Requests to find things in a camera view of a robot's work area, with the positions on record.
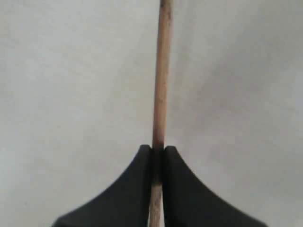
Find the wooden dowel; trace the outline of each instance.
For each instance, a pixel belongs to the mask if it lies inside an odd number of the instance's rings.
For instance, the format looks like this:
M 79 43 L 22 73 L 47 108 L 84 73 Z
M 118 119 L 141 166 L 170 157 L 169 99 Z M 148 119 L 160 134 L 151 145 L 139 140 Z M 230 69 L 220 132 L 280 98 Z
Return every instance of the wooden dowel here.
M 154 97 L 153 135 L 153 182 L 150 202 L 150 227 L 160 226 L 162 186 L 160 176 L 161 152 L 164 149 L 166 127 L 166 97 L 169 72 L 169 53 L 172 24 L 172 0 L 160 0 L 156 82 Z

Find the wooden stick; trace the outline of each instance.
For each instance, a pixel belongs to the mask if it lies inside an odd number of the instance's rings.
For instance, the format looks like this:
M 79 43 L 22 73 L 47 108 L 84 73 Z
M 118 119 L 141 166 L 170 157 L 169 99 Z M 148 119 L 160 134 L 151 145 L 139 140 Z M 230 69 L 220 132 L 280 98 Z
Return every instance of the wooden stick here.
M 153 157 L 153 183 L 151 187 L 150 227 L 160 226 L 162 186 L 160 176 L 161 152 L 164 149 L 166 127 L 166 97 L 169 72 L 169 53 L 172 22 L 173 0 L 160 0 L 156 83 L 154 97 L 154 119 L 152 148 Z

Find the white wall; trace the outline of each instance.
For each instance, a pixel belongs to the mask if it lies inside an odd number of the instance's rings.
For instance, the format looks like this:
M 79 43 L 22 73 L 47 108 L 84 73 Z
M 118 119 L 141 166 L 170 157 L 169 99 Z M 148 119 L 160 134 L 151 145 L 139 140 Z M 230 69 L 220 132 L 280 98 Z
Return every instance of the white wall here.
M 175 0 L 167 143 L 224 199 L 303 226 L 301 0 Z M 0 1 L 0 220 L 50 226 L 151 143 L 158 1 Z

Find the white background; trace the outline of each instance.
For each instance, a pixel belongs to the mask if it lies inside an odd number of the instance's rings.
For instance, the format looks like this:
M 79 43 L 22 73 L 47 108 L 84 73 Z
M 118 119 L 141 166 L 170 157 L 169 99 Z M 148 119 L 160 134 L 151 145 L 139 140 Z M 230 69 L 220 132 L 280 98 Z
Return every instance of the white background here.
M 0 1 L 1 226 L 50 226 L 151 143 L 158 6 Z M 302 8 L 174 6 L 167 143 L 272 227 L 303 226 Z

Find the gray surface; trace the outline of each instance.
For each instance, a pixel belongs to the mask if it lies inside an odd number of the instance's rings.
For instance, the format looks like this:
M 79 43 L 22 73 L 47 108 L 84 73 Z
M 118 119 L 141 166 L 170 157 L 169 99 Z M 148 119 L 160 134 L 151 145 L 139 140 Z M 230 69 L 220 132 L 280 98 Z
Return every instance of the gray surface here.
M 167 143 L 275 227 L 303 226 L 303 3 L 175 1 Z M 158 1 L 0 2 L 0 220 L 49 226 L 151 143 Z

